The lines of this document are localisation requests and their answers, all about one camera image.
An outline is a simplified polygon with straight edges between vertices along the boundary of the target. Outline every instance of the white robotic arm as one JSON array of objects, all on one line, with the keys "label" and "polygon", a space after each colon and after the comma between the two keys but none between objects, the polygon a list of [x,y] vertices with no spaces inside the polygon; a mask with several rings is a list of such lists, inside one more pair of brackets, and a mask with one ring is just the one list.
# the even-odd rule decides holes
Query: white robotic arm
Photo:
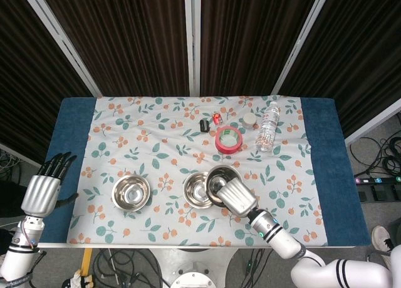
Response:
[{"label": "white robotic arm", "polygon": [[18,223],[0,268],[0,275],[6,281],[0,281],[0,287],[27,287],[32,278],[29,270],[33,257],[39,252],[38,242],[44,229],[43,218],[50,215],[55,207],[68,204],[76,198],[77,194],[74,194],[67,200],[57,201],[61,182],[76,158],[70,155],[68,152],[54,156],[32,177],[21,206],[26,216]]},{"label": "white robotic arm", "polygon": [[[216,192],[224,205],[235,215],[248,217],[251,227],[283,259],[295,258],[299,262],[291,271],[291,278],[298,288],[401,288],[399,277],[388,269],[372,262],[334,260],[326,265],[316,254],[290,236],[273,216],[257,208],[257,201],[249,189],[234,178]],[[393,251],[393,274],[399,274],[401,247]]]}]

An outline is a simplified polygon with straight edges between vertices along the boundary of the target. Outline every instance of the floral tablecloth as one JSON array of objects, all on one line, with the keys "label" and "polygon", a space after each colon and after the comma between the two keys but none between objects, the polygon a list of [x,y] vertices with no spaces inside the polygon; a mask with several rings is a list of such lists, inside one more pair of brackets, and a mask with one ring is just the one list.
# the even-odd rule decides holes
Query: floral tablecloth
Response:
[{"label": "floral tablecloth", "polygon": [[[258,153],[258,132],[246,130],[241,117],[261,116],[277,101],[280,118],[273,154]],[[240,152],[223,155],[214,146],[219,112],[223,125],[238,128]],[[211,121],[201,133],[199,120]],[[78,193],[68,232],[70,243],[165,246],[264,247],[266,243],[227,209],[195,209],[185,202],[182,184],[196,171],[218,164],[233,166],[243,182],[296,239],[326,245],[311,147],[301,100],[283,96],[150,98],[103,97],[96,101]],[[145,177],[152,196],[143,209],[123,212],[111,200],[113,183],[136,173]]]}]

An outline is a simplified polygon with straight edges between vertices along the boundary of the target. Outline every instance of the metal bowl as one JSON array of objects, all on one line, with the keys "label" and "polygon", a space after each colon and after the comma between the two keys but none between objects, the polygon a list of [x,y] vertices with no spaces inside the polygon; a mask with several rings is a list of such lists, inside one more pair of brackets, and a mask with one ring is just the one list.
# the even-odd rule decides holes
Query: metal bowl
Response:
[{"label": "metal bowl", "polygon": [[242,181],[238,171],[228,165],[218,165],[209,171],[206,177],[206,194],[214,205],[226,207],[216,193],[233,178]]},{"label": "metal bowl", "polygon": [[212,202],[206,194],[207,172],[195,172],[184,182],[184,198],[194,208],[210,208]]},{"label": "metal bowl", "polygon": [[149,200],[150,186],[139,175],[126,175],[113,186],[112,200],[116,207],[124,211],[140,210]]}]

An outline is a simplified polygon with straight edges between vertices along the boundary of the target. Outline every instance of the red tape roll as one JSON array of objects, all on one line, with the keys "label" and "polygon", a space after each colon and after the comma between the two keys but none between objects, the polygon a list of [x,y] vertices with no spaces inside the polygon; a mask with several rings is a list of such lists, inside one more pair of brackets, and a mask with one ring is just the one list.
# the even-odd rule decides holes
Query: red tape roll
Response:
[{"label": "red tape roll", "polygon": [[233,154],[242,145],[241,132],[232,126],[219,128],[216,133],[215,145],[221,153]]}]

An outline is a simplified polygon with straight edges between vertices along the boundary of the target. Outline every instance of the brown curtain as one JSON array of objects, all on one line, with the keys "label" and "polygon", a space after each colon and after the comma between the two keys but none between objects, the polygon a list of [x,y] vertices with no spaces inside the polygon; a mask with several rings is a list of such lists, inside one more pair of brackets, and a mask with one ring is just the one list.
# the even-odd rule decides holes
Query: brown curtain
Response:
[{"label": "brown curtain", "polygon": [[104,95],[189,94],[184,0],[46,0]]},{"label": "brown curtain", "polygon": [[43,162],[62,99],[91,94],[26,0],[0,13],[0,143]]},{"label": "brown curtain", "polygon": [[336,100],[345,136],[401,98],[401,0],[327,0],[279,94]]},{"label": "brown curtain", "polygon": [[201,95],[268,95],[315,0],[202,0]]}]

